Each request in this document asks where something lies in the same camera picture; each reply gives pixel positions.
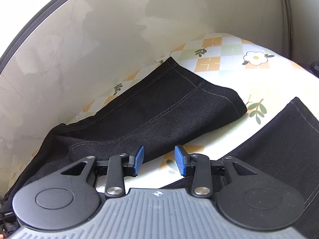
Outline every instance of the crosshair logo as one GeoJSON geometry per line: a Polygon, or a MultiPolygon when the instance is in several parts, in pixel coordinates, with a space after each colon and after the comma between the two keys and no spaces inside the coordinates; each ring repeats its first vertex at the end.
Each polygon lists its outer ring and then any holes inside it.
{"type": "Polygon", "coordinates": [[[165,193],[163,193],[163,192],[161,192],[161,191],[155,191],[155,192],[152,193],[152,194],[154,194],[155,196],[159,197],[159,196],[162,196],[162,195],[165,194],[165,193]]]}

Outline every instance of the black fabric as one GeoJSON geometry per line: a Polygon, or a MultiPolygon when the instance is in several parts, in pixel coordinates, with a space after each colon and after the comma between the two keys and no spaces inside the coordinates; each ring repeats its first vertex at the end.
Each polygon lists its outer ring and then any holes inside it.
{"type": "MultiPolygon", "coordinates": [[[[305,199],[305,211],[295,227],[307,238],[319,238],[319,122],[299,98],[229,155],[296,188],[305,199]]],[[[219,191],[219,177],[213,183],[219,191]]],[[[191,185],[187,177],[165,188],[191,185]]]]}
{"type": "Polygon", "coordinates": [[[6,194],[3,207],[11,207],[23,185],[82,157],[107,160],[143,145],[147,162],[176,144],[237,120],[246,111],[234,90],[213,85],[168,58],[94,116],[53,128],[6,194]]]}

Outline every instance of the contrast stitching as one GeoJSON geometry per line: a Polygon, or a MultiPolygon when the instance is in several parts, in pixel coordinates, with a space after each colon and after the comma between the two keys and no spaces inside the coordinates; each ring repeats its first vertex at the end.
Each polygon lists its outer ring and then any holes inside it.
{"type": "Polygon", "coordinates": [[[150,119],[149,121],[147,121],[146,123],[144,123],[143,125],[139,126],[138,128],[134,129],[133,131],[131,131],[130,133],[118,138],[118,139],[114,139],[114,140],[109,140],[109,141],[104,141],[104,142],[99,142],[99,141],[83,141],[83,142],[79,142],[77,144],[72,145],[69,148],[69,152],[70,150],[74,150],[75,147],[77,146],[81,146],[81,145],[104,145],[104,144],[111,144],[111,143],[115,143],[119,140],[121,140],[122,138],[125,138],[126,136],[128,136],[129,134],[133,133],[134,131],[138,130],[139,128],[143,127],[144,125],[154,122],[155,120],[159,119],[160,117],[168,114],[170,111],[172,111],[173,109],[175,109],[178,105],[180,105],[187,97],[191,96],[196,90],[198,90],[200,88],[200,86],[202,85],[202,83],[200,83],[196,88],[194,88],[192,91],[190,91],[188,94],[186,94],[183,98],[181,98],[179,101],[177,101],[175,104],[173,104],[172,106],[168,107],[166,110],[162,111],[160,114],[158,114],[157,116],[155,116],[154,118],[150,119]]]}
{"type": "Polygon", "coordinates": [[[146,86],[145,88],[143,88],[142,90],[138,91],[137,93],[135,93],[133,96],[131,96],[130,98],[128,98],[127,100],[125,100],[123,103],[121,103],[119,106],[115,107],[114,109],[112,109],[110,112],[108,112],[106,115],[98,118],[97,120],[87,124],[87,125],[84,125],[84,126],[79,126],[79,127],[74,127],[74,128],[66,128],[66,129],[62,129],[60,131],[59,134],[61,133],[66,133],[66,132],[70,132],[70,131],[76,131],[76,130],[80,130],[80,129],[84,129],[84,128],[87,128],[87,127],[90,127],[92,126],[93,124],[99,122],[100,120],[104,119],[106,116],[108,116],[110,113],[112,113],[113,111],[115,111],[117,108],[121,107],[124,103],[126,103],[128,100],[132,99],[134,96],[136,96],[137,94],[139,94],[140,92],[144,91],[145,89],[149,88],[151,85],[153,85],[155,82],[157,82],[160,78],[162,78],[165,74],[167,74],[169,71],[171,71],[176,65],[178,65],[177,63],[174,63],[172,66],[167,63],[170,68],[168,69],[167,72],[165,72],[164,74],[162,74],[161,76],[157,77],[156,79],[154,79],[148,86],[146,86]]]}
{"type": "Polygon", "coordinates": [[[192,83],[192,81],[190,79],[188,79],[186,76],[183,76],[179,71],[177,71],[176,69],[174,69],[180,76],[184,77],[187,81],[189,81],[192,85],[194,85],[192,83]]]}
{"type": "Polygon", "coordinates": [[[311,195],[309,196],[308,199],[310,199],[310,197],[312,196],[312,194],[314,194],[314,192],[316,191],[316,189],[319,187],[319,184],[317,185],[317,187],[315,188],[315,190],[311,193],[311,195]]]}
{"type": "Polygon", "coordinates": [[[209,93],[209,94],[212,94],[212,95],[215,95],[215,96],[219,96],[219,97],[222,97],[222,98],[228,100],[228,101],[232,104],[232,106],[234,107],[234,109],[235,109],[236,112],[237,112],[238,117],[240,118],[240,115],[239,115],[239,113],[238,113],[238,110],[237,110],[235,104],[234,104],[230,99],[228,99],[227,97],[225,97],[225,96],[223,96],[223,95],[219,95],[219,94],[216,94],[216,93],[208,92],[208,91],[206,91],[206,90],[204,90],[204,89],[202,89],[202,88],[201,88],[201,90],[204,91],[204,92],[207,92],[207,93],[209,93]]]}
{"type": "Polygon", "coordinates": [[[310,127],[312,127],[312,128],[319,134],[319,130],[316,129],[314,126],[311,125],[311,123],[306,119],[306,117],[305,117],[305,116],[301,113],[301,111],[297,108],[296,104],[294,104],[293,101],[291,101],[290,103],[295,106],[296,110],[300,113],[300,115],[304,118],[304,120],[308,123],[308,125],[309,125],[310,127]]]}
{"type": "Polygon", "coordinates": [[[68,154],[66,157],[64,157],[63,159],[59,160],[59,161],[47,163],[47,164],[44,164],[43,166],[56,165],[56,164],[58,164],[59,162],[61,162],[61,161],[65,160],[65,159],[67,159],[68,157],[69,157],[69,154],[68,154]]]}
{"type": "Polygon", "coordinates": [[[317,194],[314,196],[314,198],[309,202],[309,204],[306,206],[304,212],[307,210],[307,208],[310,206],[310,204],[315,200],[315,198],[317,197],[317,195],[319,194],[319,190],[317,192],[317,194]]]}
{"type": "MultiPolygon", "coordinates": [[[[312,127],[312,128],[319,134],[319,130],[316,129],[316,128],[306,119],[306,117],[301,113],[300,109],[298,109],[298,107],[296,106],[296,104],[294,104],[293,101],[290,101],[290,103],[296,108],[296,110],[297,110],[297,111],[299,112],[299,114],[304,118],[304,120],[308,123],[308,125],[309,125],[310,127],[312,127]]],[[[319,187],[319,184],[317,185],[317,187],[315,188],[315,190],[311,193],[311,195],[309,196],[309,198],[305,201],[305,204],[306,204],[306,202],[310,199],[310,197],[312,196],[312,194],[314,194],[314,192],[316,191],[316,189],[317,189],[318,187],[319,187]]],[[[318,190],[318,192],[315,194],[315,196],[312,198],[312,200],[309,202],[309,204],[306,206],[304,212],[305,212],[306,209],[310,206],[310,204],[314,201],[314,199],[317,197],[318,193],[319,193],[319,190],[318,190]]]]}
{"type": "MultiPolygon", "coordinates": [[[[180,72],[178,72],[176,69],[175,69],[175,71],[176,71],[180,76],[184,77],[187,81],[189,81],[192,85],[194,85],[194,84],[192,83],[192,81],[191,81],[190,79],[188,79],[186,76],[183,76],[183,75],[182,75],[180,72]]],[[[234,104],[230,99],[228,99],[228,98],[225,97],[225,96],[219,95],[219,94],[215,94],[215,93],[208,92],[208,91],[206,91],[206,90],[204,90],[204,89],[202,89],[202,88],[201,88],[201,90],[203,90],[204,92],[207,92],[207,93],[209,93],[209,94],[216,95],[216,96],[219,96],[219,97],[222,97],[222,98],[228,100],[228,101],[232,104],[232,106],[235,108],[238,117],[240,117],[240,115],[239,115],[239,113],[238,113],[238,110],[237,110],[237,108],[235,107],[235,104],[234,104]]]]}

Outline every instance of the blue clip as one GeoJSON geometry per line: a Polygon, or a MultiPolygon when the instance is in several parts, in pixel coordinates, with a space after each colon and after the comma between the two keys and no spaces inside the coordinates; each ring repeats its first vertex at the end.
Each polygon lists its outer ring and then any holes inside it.
{"type": "Polygon", "coordinates": [[[139,170],[141,169],[142,163],[144,160],[144,147],[141,146],[135,156],[135,162],[133,165],[134,175],[137,176],[139,170]]]}
{"type": "Polygon", "coordinates": [[[186,174],[185,157],[187,157],[187,152],[182,146],[175,146],[175,162],[177,164],[178,170],[182,176],[186,174]]]}

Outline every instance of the metal screw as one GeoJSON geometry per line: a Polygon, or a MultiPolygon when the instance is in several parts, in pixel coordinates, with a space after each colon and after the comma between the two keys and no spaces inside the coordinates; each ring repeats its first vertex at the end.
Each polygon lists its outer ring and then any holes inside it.
{"type": "Polygon", "coordinates": [[[122,189],[120,187],[110,187],[106,192],[110,195],[118,195],[122,193],[122,189]]]}
{"type": "Polygon", "coordinates": [[[194,192],[197,194],[197,195],[207,195],[208,193],[210,193],[210,189],[207,188],[207,187],[197,187],[194,189],[194,192]]]}

